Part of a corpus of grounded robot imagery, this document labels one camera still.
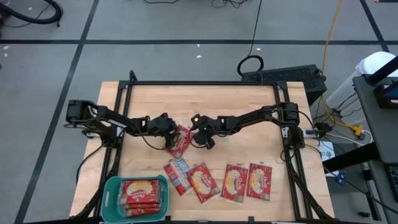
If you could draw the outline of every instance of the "teal plastic basket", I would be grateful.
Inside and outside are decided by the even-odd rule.
[[[137,217],[123,217],[123,209],[120,208],[118,202],[119,189],[122,181],[124,180],[143,180],[143,179],[157,179],[165,186],[162,200],[162,209],[160,212],[148,215],[141,215]],[[106,223],[143,223],[143,222],[156,222],[163,219],[167,210],[169,209],[169,185],[167,179],[163,175],[156,177],[134,177],[134,178],[121,178],[112,177],[106,184],[104,195],[101,205],[101,215]]]

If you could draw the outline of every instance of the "black metal frame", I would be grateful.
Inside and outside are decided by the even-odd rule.
[[[279,95],[279,89],[282,89],[283,94],[284,94],[284,101],[289,102],[289,92],[287,89],[287,83],[286,82],[267,82],[267,83],[250,83],[250,82],[220,82],[220,81],[214,81],[214,82],[202,82],[202,81],[137,81],[136,76],[134,73],[131,71],[130,72],[130,80],[128,81],[119,81],[118,85],[118,92],[116,94],[116,101],[115,101],[115,106],[114,110],[116,112],[119,112],[120,104],[121,104],[121,96],[124,91],[124,89],[127,89],[127,94],[126,94],[126,99],[124,102],[124,110],[123,110],[123,115],[127,116],[128,114],[128,109],[129,109],[129,104],[130,104],[130,99],[131,99],[131,94],[132,94],[132,88],[133,86],[136,85],[233,85],[233,86],[272,86],[274,89],[274,94],[275,94],[275,103],[280,103],[280,95]],[[281,111],[278,112],[278,115],[280,118],[283,118],[281,115]],[[121,158],[121,150],[123,148],[123,137],[124,135],[120,135],[119,141],[120,144],[118,144],[119,147],[116,148],[116,155],[115,155],[115,160],[113,166],[115,164],[117,167],[119,167],[119,162]],[[290,157],[290,149],[285,141],[283,142],[283,147],[284,147],[284,154],[285,158]],[[307,188],[307,183],[305,180],[305,174],[304,174],[304,169],[303,169],[303,163],[302,163],[302,158],[300,154],[299,149],[294,149],[295,150],[295,160],[296,160],[296,165],[297,165],[297,171],[298,171],[298,176],[300,180],[303,183],[303,186]],[[109,177],[108,168],[109,168],[109,159],[111,155],[111,148],[106,149],[105,157],[104,157],[104,162],[103,162],[103,167],[102,167],[102,172],[101,172],[101,179],[100,179],[100,185],[103,184],[104,182],[107,181],[107,177]],[[290,163],[286,162],[286,168],[289,169],[291,166]],[[113,170],[113,174],[117,175],[118,173],[118,168],[116,170]],[[308,202],[307,198],[303,198],[304,206],[305,206],[305,213],[306,213],[306,218],[302,218],[300,214],[300,206],[299,206],[299,200],[297,198],[297,190],[296,190],[296,183],[294,182],[294,179],[288,175],[289,178],[289,185],[290,185],[290,194],[292,197],[292,204],[293,204],[293,210],[294,210],[294,217],[296,222],[300,223],[351,223],[351,222],[341,222],[338,220],[319,220],[319,219],[313,219],[312,215],[312,208],[310,203]],[[101,216],[100,216],[100,207],[101,207],[101,199],[102,196],[99,200],[99,202],[95,206],[94,210],[94,216],[90,218],[81,218],[81,217],[76,217],[72,218],[69,220],[54,220],[50,222],[37,222],[37,223],[98,223],[103,221]],[[213,221],[196,221],[197,223],[211,223],[211,224],[225,224],[225,223],[234,223],[234,224],[265,224],[265,223],[272,223],[272,222],[255,222],[254,217],[248,217],[248,220],[246,222],[244,221],[239,221],[239,222],[213,222]],[[158,222],[150,222],[148,224],[192,224],[195,223],[195,221],[172,221],[171,217],[167,216],[165,221],[158,221]]]

